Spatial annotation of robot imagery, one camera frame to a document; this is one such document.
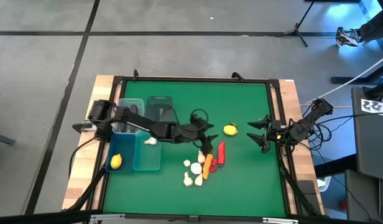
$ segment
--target green table surface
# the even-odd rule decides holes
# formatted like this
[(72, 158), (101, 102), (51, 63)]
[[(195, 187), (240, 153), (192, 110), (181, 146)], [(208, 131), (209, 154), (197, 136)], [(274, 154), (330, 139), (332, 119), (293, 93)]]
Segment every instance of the green table surface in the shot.
[[(270, 114), (266, 86), (263, 84), (208, 82), (127, 81), (125, 98), (171, 96), (181, 123), (187, 123), (197, 108), (209, 114), (214, 125), (208, 134), (214, 155), (219, 143), (226, 143), (226, 163), (211, 173), (201, 187), (186, 187), (183, 165), (197, 160), (198, 149), (191, 143), (162, 144), (161, 168), (150, 173), (111, 173), (104, 212), (155, 213), (172, 215), (221, 215), (244, 217), (284, 217), (285, 206), (277, 166), (276, 151), (261, 148), (246, 133), (262, 134), (247, 125)], [(238, 134), (227, 136), (223, 127), (235, 122)]]

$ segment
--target lemon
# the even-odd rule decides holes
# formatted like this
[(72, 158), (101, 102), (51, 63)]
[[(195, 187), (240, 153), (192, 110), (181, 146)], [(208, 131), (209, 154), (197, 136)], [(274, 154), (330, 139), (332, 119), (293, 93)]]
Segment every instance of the lemon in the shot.
[(118, 169), (118, 167), (121, 166), (121, 162), (122, 162), (122, 157), (120, 154), (113, 155), (110, 162), (111, 168)]
[(227, 135), (230, 135), (230, 136), (234, 136), (235, 134), (237, 134), (237, 128), (234, 126), (234, 125), (226, 125), (224, 128), (223, 128), (223, 132)]

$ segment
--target garlic bulb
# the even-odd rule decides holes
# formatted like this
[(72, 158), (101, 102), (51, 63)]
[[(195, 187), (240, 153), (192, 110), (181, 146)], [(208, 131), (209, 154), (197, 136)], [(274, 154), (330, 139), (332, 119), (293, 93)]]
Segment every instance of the garlic bulb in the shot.
[(185, 167), (188, 167), (190, 166), (190, 161), (187, 159), (183, 162), (183, 165), (185, 165)]
[(203, 174), (200, 174), (196, 180), (194, 181), (194, 184), (197, 186), (202, 186), (203, 185)]
[(198, 151), (198, 158), (197, 161), (202, 164), (205, 162), (205, 156), (201, 150)]
[(148, 140), (144, 141), (144, 144), (155, 145), (155, 144), (157, 144), (157, 140), (153, 137), (150, 137)]
[(191, 172), (196, 174), (196, 175), (200, 174), (203, 171), (201, 164), (199, 164), (198, 162), (193, 163), (190, 166), (190, 169), (191, 169)]
[(185, 178), (183, 180), (183, 183), (185, 184), (186, 187), (190, 187), (193, 184), (193, 180), (192, 180), (192, 178), (189, 177), (188, 172), (185, 173)]

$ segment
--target orange carrot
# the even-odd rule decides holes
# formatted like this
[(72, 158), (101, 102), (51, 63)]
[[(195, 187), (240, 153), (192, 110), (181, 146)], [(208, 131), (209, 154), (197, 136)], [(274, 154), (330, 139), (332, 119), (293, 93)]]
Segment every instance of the orange carrot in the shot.
[(204, 162), (204, 167), (203, 167), (203, 178), (206, 180), (208, 179), (208, 175), (210, 174), (210, 167), (212, 163), (212, 159), (214, 157), (212, 154), (206, 155), (205, 162)]

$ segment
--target concrete floor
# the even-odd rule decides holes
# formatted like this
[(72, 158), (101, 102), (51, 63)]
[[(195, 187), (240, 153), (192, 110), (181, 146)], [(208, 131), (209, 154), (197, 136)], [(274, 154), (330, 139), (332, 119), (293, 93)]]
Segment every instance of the concrete floor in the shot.
[[(84, 31), (92, 5), (93, 0), (0, 0), (0, 30)], [(303, 0), (101, 0), (92, 30), (281, 32), (291, 29), (307, 7)], [(318, 2), (300, 30), (335, 32), (338, 26), (355, 28), (364, 22), (357, 4)], [(0, 133), (17, 139), (12, 147), (0, 144), (0, 216), (24, 209), (80, 41), (69, 36), (0, 36)], [(306, 41), (309, 48), (294, 37), (90, 37), (35, 212), (61, 208), (68, 161), (79, 139), (72, 124), (85, 117), (96, 75), (131, 75), (134, 68), (140, 75), (189, 77), (229, 77), (237, 71), (246, 78), (294, 79), (304, 103), (337, 87), (330, 77), (354, 77), (383, 57), (376, 42), (339, 49), (333, 38)], [(350, 88), (326, 99), (351, 105)], [(333, 116), (346, 114), (351, 110), (338, 109)], [(339, 124), (334, 121), (329, 127)], [(352, 121), (335, 133), (321, 149), (327, 160), (355, 152)], [(315, 163), (320, 160), (314, 156)], [(324, 197), (326, 208), (335, 209), (344, 197), (336, 184), (326, 192), (337, 195)]]

